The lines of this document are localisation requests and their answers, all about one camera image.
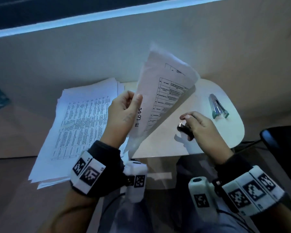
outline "white wall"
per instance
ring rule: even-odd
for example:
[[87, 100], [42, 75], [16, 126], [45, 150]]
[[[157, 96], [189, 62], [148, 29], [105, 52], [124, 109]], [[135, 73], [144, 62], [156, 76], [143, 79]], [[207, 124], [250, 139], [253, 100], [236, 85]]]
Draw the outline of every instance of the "white wall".
[[151, 41], [225, 90], [247, 138], [290, 116], [291, 0], [224, 0], [0, 38], [0, 88], [53, 118], [64, 88], [137, 81]]

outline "desk surface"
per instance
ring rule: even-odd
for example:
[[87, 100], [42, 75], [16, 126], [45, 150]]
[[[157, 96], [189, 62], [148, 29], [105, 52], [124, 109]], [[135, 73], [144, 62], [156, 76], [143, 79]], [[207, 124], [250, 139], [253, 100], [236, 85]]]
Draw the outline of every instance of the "desk surface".
[[[242, 141], [244, 124], [227, 94], [214, 82], [202, 78], [197, 81], [195, 87], [195, 92], [141, 143], [133, 158], [203, 153], [195, 140], [189, 142], [185, 134], [177, 131], [177, 125], [180, 122], [179, 116], [188, 111], [198, 111], [210, 118], [230, 148], [237, 146]], [[125, 83], [125, 90], [135, 91], [136, 88], [137, 82]], [[211, 93], [229, 112], [230, 115], [226, 119], [222, 116], [212, 118], [208, 99]]]

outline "tattoo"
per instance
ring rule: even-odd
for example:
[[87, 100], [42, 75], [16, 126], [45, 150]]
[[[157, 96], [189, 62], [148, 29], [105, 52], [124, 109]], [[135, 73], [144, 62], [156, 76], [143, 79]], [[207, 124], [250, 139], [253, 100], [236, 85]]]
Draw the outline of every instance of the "tattoo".
[[124, 122], [129, 122], [129, 121], [131, 121], [133, 115], [134, 115], [133, 113], [130, 113], [129, 115], [127, 115], [127, 116], [123, 119], [123, 121], [124, 121]]

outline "paper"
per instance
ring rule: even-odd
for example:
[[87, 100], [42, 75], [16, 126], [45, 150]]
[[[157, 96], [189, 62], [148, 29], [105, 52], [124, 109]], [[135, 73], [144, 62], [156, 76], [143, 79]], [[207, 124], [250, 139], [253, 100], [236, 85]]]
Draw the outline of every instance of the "paper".
[[171, 53], [152, 45], [147, 62], [141, 69], [137, 94], [143, 95], [125, 150], [133, 149], [136, 139], [146, 132], [200, 78], [188, 64]]
[[29, 176], [32, 182], [40, 181], [38, 189], [70, 179], [80, 153], [100, 139], [111, 101], [123, 91], [124, 84], [114, 78], [63, 90], [54, 124]]

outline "hand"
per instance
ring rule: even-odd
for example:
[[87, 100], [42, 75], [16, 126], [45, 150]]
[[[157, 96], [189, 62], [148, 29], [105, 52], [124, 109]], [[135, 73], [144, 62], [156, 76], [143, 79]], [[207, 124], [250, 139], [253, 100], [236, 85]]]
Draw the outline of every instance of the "hand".
[[108, 122], [100, 141], [118, 149], [132, 129], [141, 102], [142, 95], [131, 91], [115, 98], [108, 108]]
[[197, 144], [217, 164], [225, 163], [233, 155], [211, 119], [196, 111], [185, 113], [180, 119], [186, 120], [186, 126], [192, 130]]

